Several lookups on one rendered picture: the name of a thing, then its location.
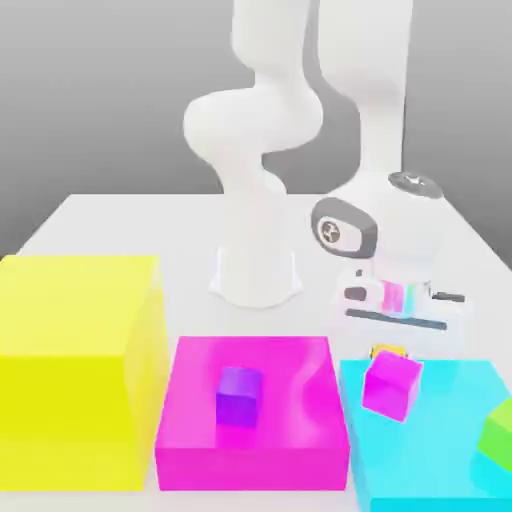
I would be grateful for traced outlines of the large yellow box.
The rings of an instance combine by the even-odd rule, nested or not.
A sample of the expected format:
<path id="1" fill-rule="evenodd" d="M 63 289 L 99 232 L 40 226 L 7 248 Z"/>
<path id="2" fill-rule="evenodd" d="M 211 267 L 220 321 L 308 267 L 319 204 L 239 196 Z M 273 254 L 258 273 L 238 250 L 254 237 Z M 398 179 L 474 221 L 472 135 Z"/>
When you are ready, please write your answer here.
<path id="1" fill-rule="evenodd" d="M 140 491 L 169 351 L 155 256 L 0 261 L 0 491 Z"/>

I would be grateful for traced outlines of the small orange cube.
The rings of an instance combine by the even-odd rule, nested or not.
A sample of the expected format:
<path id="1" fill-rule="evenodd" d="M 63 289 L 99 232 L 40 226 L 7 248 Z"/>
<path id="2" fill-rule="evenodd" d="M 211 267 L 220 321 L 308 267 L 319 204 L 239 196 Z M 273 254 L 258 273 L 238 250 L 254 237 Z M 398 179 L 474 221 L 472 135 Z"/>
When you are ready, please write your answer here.
<path id="1" fill-rule="evenodd" d="M 398 356 L 407 358 L 408 353 L 403 346 L 390 345 L 390 344 L 375 344 L 370 351 L 370 358 L 374 359 L 381 352 L 390 352 Z"/>

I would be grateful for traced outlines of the small green cube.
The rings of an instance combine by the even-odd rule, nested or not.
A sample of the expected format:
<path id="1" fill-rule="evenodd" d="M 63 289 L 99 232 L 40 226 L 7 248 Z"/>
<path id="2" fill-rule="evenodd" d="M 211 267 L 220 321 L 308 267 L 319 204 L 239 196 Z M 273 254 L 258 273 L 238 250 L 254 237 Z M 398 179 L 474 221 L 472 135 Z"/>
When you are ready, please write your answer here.
<path id="1" fill-rule="evenodd" d="M 503 401 L 486 417 L 478 450 L 512 472 L 512 397 Z"/>

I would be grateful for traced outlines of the small magenta cube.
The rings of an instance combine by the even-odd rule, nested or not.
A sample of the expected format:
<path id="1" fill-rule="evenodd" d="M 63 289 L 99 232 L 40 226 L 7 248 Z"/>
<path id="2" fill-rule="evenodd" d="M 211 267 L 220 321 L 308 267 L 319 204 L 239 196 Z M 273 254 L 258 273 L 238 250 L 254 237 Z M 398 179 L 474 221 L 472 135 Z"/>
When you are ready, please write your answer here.
<path id="1" fill-rule="evenodd" d="M 423 363 L 380 351 L 364 375 L 362 406 L 404 423 L 416 401 Z"/>

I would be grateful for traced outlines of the large magenta box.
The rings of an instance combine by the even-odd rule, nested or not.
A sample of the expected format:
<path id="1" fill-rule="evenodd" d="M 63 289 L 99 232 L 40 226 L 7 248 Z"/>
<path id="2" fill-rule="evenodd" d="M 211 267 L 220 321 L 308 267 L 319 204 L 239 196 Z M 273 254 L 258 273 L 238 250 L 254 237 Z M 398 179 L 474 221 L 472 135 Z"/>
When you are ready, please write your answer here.
<path id="1" fill-rule="evenodd" d="M 255 428 L 216 423 L 224 366 L 263 373 Z M 349 454 L 327 338 L 179 339 L 155 442 L 161 489 L 342 490 Z"/>

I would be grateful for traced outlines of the large cyan box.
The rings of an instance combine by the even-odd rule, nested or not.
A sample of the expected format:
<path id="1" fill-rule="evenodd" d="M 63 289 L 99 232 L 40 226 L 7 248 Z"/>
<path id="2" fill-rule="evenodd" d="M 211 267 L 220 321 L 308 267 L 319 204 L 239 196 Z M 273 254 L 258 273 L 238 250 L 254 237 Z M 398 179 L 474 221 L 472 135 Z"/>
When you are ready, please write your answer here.
<path id="1" fill-rule="evenodd" d="M 427 360 L 403 423 L 362 406 L 366 360 L 343 360 L 339 386 L 360 512 L 512 512 L 512 472 L 477 449 L 510 395 L 486 360 Z"/>

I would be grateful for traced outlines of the small purple cube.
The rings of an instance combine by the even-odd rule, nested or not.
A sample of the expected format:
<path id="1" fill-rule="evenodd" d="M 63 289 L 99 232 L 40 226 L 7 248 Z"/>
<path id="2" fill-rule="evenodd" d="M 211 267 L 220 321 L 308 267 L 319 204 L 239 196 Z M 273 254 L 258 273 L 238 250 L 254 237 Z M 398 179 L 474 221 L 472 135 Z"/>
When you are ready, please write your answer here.
<path id="1" fill-rule="evenodd" d="M 224 366 L 216 389 L 218 425 L 255 428 L 259 418 L 263 373 L 258 369 Z"/>

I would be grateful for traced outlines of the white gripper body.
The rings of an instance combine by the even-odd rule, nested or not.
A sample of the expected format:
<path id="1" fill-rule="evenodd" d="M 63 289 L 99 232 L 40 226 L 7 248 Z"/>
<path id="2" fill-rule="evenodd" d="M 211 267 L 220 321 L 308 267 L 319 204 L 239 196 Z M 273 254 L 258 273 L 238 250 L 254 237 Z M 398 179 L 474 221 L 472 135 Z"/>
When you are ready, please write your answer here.
<path id="1" fill-rule="evenodd" d="M 432 296 L 410 318 L 392 317 L 360 301 L 343 299 L 338 314 L 345 341 L 362 353 L 377 344 L 401 346 L 417 359 L 457 359 L 464 352 L 469 301 Z"/>

